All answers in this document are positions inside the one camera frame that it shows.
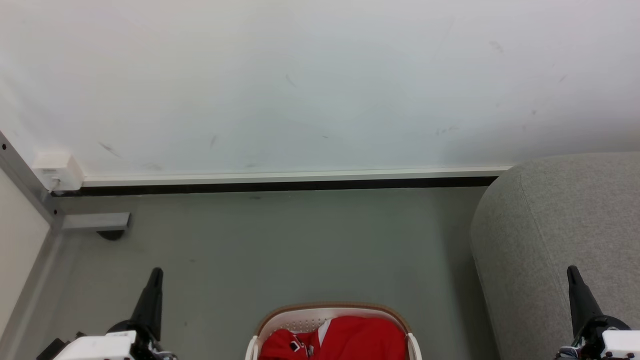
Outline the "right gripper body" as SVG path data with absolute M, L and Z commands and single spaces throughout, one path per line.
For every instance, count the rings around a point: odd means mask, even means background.
M 556 360 L 638 360 L 640 331 L 631 330 L 613 316 L 595 316 L 585 322 Z

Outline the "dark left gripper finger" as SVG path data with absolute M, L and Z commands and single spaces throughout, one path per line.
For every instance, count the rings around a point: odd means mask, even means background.
M 163 270 L 154 268 L 131 316 L 135 344 L 148 346 L 162 338 Z

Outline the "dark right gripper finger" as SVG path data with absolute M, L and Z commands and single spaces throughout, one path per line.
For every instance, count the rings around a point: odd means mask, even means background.
M 570 265 L 566 273 L 572 330 L 573 336 L 576 337 L 590 319 L 603 316 L 603 312 L 578 267 Z

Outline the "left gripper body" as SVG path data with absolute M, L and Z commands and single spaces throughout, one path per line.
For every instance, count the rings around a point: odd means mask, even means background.
M 79 336 L 65 344 L 53 360 L 174 360 L 176 354 L 163 350 L 153 328 L 126 320 L 105 335 Z

